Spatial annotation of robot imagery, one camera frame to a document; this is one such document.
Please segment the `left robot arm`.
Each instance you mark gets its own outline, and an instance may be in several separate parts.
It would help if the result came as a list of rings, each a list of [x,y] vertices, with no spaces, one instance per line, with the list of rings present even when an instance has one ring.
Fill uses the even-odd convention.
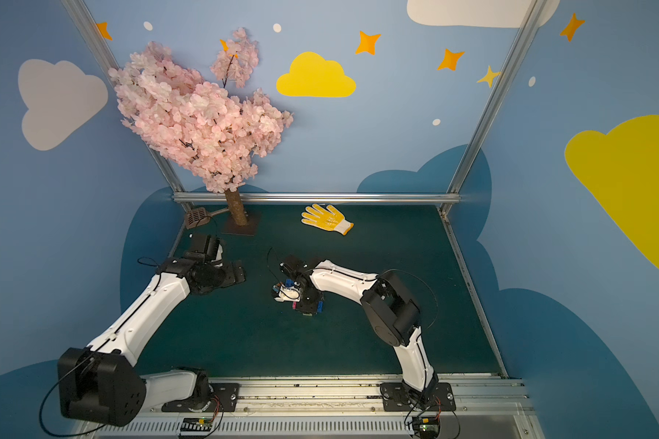
[[[58,361],[60,411],[66,418],[125,426],[141,412],[232,413],[239,387],[212,384],[203,369],[184,367],[141,376],[135,366],[168,315],[191,294],[245,281],[241,263],[171,258],[135,302],[83,349]]]

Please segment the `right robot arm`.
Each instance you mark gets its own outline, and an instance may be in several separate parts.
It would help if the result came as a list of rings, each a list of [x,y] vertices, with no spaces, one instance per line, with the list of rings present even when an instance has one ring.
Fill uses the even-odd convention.
[[[279,264],[279,270],[286,279],[273,286],[274,300],[290,302],[306,316],[320,313],[327,293],[360,305],[373,332],[394,349],[400,363],[401,390],[395,401],[428,407],[439,378],[422,340],[420,305],[395,273],[366,274],[330,260],[306,263],[293,255]]]

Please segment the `yellow dotted work glove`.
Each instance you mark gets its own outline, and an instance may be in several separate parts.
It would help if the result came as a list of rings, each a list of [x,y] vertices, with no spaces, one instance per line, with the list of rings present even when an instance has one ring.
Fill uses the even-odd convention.
[[[301,222],[305,225],[325,230],[325,232],[338,232],[343,236],[346,236],[354,226],[332,205],[320,206],[319,204],[313,204],[307,206],[301,217]]]

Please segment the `brown slotted plastic scoop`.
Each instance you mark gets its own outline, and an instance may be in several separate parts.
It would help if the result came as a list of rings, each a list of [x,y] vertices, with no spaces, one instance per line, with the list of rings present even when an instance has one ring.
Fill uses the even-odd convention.
[[[228,211],[227,208],[214,211],[208,211],[203,207],[191,209],[185,215],[184,226],[187,230],[201,227],[208,224],[214,217],[227,213]]]

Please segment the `pink cherry blossom tree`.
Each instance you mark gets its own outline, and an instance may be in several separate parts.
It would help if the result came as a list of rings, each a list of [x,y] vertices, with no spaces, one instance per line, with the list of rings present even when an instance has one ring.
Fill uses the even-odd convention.
[[[239,189],[258,173],[254,157],[270,154],[293,122],[262,90],[244,99],[227,91],[228,84],[245,86],[258,64],[257,44],[240,27],[221,44],[212,82],[177,64],[157,42],[108,71],[124,126],[200,177],[206,190],[224,195],[238,225],[246,223]]]

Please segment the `left electronics board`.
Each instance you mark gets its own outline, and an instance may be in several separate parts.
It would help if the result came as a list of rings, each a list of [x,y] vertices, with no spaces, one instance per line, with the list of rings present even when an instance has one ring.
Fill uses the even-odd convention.
[[[184,418],[179,426],[179,438],[206,438],[214,426],[212,418]]]

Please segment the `electronics board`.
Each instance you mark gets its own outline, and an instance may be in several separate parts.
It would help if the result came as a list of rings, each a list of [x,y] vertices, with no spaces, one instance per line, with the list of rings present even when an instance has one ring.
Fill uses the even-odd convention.
[[[415,417],[411,427],[416,439],[437,439],[441,430],[440,420],[436,417]]]
[[[206,438],[214,426],[212,418],[184,418],[179,426],[179,438]]]

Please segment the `right electronics board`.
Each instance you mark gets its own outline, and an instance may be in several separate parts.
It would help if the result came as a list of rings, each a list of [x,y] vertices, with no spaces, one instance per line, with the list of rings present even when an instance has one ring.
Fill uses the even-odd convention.
[[[416,439],[437,439],[441,430],[440,420],[436,417],[415,417],[411,427]]]

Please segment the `dark square tree base plate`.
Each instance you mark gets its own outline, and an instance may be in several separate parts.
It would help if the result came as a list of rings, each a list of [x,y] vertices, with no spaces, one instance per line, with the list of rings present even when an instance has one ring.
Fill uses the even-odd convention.
[[[236,236],[255,236],[260,220],[261,215],[258,212],[247,212],[245,225],[238,225],[234,217],[229,215],[221,229],[221,233]]]

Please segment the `aluminium back frame rail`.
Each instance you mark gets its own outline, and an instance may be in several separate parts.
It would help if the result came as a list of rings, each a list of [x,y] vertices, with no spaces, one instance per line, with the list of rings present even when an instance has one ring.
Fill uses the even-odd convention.
[[[441,205],[457,204],[459,194],[412,194],[412,193],[241,193],[243,203],[256,204],[396,204]]]

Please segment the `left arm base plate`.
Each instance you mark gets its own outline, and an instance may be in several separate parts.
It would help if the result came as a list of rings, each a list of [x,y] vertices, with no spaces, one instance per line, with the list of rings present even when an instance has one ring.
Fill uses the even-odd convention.
[[[233,413],[239,393],[238,383],[198,383],[192,396],[163,404],[163,413]]]

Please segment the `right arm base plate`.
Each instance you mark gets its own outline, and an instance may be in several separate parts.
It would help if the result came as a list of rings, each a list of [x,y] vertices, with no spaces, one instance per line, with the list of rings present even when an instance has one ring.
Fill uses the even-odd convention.
[[[383,382],[379,386],[385,412],[434,411],[455,412],[456,398],[446,382],[433,382],[426,391],[415,391],[404,382]]]

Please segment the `aluminium front rail assembly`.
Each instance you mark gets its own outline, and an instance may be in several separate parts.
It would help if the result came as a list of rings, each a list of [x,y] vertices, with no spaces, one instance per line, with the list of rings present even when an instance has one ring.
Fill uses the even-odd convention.
[[[542,438],[544,431],[521,380],[488,374],[442,374],[455,412],[385,412],[379,386],[395,375],[215,378],[238,383],[233,413],[143,412],[121,427],[78,422],[78,438],[179,438],[184,418],[212,418],[206,438],[414,438],[415,417],[440,420],[438,438]]]

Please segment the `right aluminium frame post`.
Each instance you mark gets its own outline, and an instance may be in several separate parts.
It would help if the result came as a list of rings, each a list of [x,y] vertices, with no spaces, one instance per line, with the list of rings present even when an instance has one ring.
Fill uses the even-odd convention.
[[[472,139],[470,139],[450,181],[447,190],[448,195],[455,196],[457,199],[461,198],[461,189],[472,170],[477,156],[483,148],[485,140],[536,37],[538,29],[546,21],[545,15],[548,14],[551,5],[556,10],[558,8],[558,1],[536,0],[532,1],[525,11],[524,21],[519,27],[514,42],[503,62],[501,75],[492,88]]]

